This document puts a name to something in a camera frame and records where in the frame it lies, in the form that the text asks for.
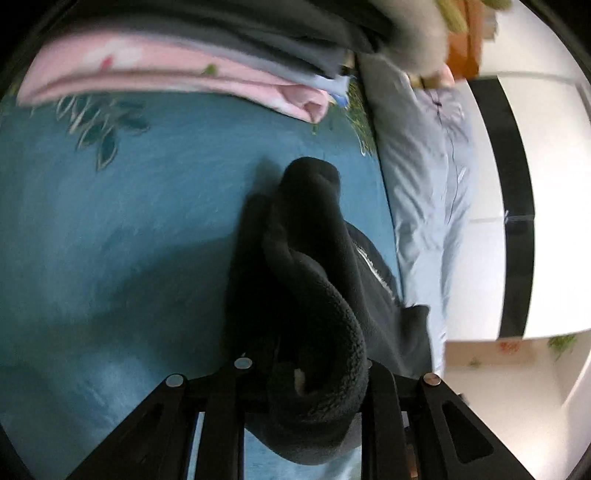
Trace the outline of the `teal floral bed blanket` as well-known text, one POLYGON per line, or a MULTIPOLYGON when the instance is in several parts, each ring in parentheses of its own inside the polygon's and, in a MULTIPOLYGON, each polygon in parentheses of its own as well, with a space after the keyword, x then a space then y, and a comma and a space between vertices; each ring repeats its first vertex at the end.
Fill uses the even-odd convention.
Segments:
POLYGON ((38 479, 66 477, 168 374, 219 365, 243 200, 294 159, 337 167, 341 208, 391 269, 377 155, 231 96, 1 102, 1 423, 38 479))

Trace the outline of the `brown wooden headboard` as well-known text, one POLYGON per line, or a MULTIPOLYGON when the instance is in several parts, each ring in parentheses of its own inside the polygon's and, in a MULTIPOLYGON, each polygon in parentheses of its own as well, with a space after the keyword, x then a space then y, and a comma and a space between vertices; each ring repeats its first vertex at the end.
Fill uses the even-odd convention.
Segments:
POLYGON ((456 1, 466 21, 467 31, 449 33, 447 65, 455 80, 470 80, 479 75, 484 28, 484 5, 481 1, 456 1))

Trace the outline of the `stack of folded clothes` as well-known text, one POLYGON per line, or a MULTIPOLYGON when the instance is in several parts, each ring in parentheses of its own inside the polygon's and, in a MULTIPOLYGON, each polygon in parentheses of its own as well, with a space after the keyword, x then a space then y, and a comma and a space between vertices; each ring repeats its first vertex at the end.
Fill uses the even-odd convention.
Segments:
MULTIPOLYGON (((325 89, 332 104, 346 101, 362 55, 424 87, 453 82, 449 33, 467 31, 455 2, 93 1, 67 14, 41 48, 78 33, 145 35, 325 89)), ((481 2, 484 10, 510 8, 481 2)))

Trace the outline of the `black and white fleece garment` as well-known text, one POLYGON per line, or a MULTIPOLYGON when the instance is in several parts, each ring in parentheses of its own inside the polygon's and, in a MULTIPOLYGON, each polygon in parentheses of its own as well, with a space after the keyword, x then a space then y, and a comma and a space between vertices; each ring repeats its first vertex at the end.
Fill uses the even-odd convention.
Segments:
POLYGON ((410 378, 432 367, 429 308, 398 298, 340 193, 338 170, 304 157, 273 194, 249 197, 224 298, 228 356, 252 362, 246 428, 304 465, 360 445, 370 362, 410 378))

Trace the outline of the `light blue floral duvet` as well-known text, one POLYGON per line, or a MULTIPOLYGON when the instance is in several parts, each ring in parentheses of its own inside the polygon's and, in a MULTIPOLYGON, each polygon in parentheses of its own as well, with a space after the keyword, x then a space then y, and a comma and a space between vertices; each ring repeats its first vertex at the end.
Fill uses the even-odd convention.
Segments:
POLYGON ((453 274, 477 183, 468 115, 450 80, 416 87, 378 56, 360 56, 359 68, 392 211, 403 298, 430 307, 432 369, 441 374, 453 274))

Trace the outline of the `pink folded garment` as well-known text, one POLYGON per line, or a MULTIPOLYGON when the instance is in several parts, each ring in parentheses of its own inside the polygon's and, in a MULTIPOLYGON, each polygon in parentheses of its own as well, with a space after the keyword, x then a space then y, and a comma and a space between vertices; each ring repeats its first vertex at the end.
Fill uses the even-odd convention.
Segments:
POLYGON ((175 91, 235 96, 317 124, 327 90, 193 47, 112 31, 62 36, 44 45, 19 87, 22 105, 90 92, 175 91))

